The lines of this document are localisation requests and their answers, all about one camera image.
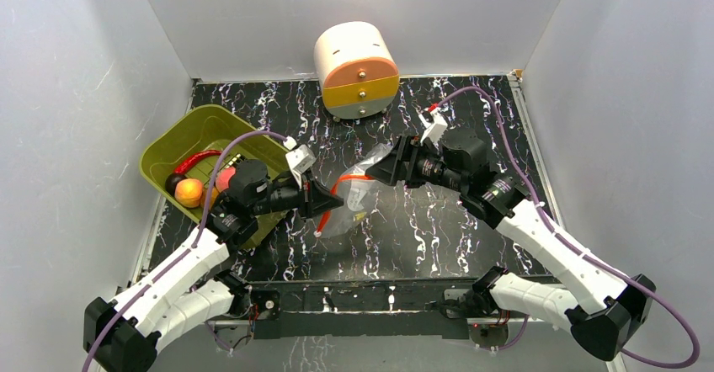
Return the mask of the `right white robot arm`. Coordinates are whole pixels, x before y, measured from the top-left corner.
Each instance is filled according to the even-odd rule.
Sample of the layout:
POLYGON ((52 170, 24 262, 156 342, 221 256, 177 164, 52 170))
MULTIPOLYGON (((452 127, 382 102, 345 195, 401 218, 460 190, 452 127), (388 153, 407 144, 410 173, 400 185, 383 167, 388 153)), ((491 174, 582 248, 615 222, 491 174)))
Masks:
POLYGON ((540 216, 523 185, 493 169, 489 151, 470 131, 450 131, 437 146, 401 136, 365 173, 390 186, 431 183, 458 192, 470 215, 523 247, 563 285, 557 289, 494 266, 463 294, 444 293, 440 307, 446 316, 516 311, 567 330, 590 355, 611 361, 646 321, 651 298, 588 263, 571 236, 540 216))

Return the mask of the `clear zip bag orange zipper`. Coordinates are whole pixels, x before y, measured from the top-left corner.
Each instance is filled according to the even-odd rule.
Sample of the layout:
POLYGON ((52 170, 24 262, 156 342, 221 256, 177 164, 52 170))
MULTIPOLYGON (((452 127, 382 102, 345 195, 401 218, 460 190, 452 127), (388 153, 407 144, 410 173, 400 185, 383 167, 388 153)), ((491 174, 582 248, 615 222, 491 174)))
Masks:
POLYGON ((367 215, 376 210, 376 196, 381 183, 366 176, 366 170, 384 158, 391 148, 377 144, 354 166, 349 167, 333 185, 331 192, 344 204, 322 215, 314 236, 330 238, 353 230, 367 215))

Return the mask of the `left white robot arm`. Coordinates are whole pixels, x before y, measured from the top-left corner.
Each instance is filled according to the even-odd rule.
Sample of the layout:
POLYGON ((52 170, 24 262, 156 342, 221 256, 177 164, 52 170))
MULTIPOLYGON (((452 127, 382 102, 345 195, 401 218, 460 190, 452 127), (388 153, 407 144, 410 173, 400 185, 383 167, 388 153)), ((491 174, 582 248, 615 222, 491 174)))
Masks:
POLYGON ((147 371, 170 343, 210 319, 256 316, 252 288, 229 272, 201 278, 258 231, 258 217, 295 210, 302 218, 325 215, 344 201, 306 164, 270 178, 267 166, 248 159, 233 167, 197 228, 139 282, 111 300, 93 300, 84 312, 82 369, 147 371))

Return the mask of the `red toy chili pepper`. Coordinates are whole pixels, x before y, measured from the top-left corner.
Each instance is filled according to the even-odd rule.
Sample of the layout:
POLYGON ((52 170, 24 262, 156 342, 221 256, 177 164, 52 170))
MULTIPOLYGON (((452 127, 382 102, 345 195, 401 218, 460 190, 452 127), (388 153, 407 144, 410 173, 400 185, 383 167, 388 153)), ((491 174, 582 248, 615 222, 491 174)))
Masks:
POLYGON ((221 150, 204 150, 196 152, 184 159, 174 170, 173 174, 185 175, 189 170, 195 167, 198 163, 205 160, 208 157, 220 156, 222 154, 221 150))

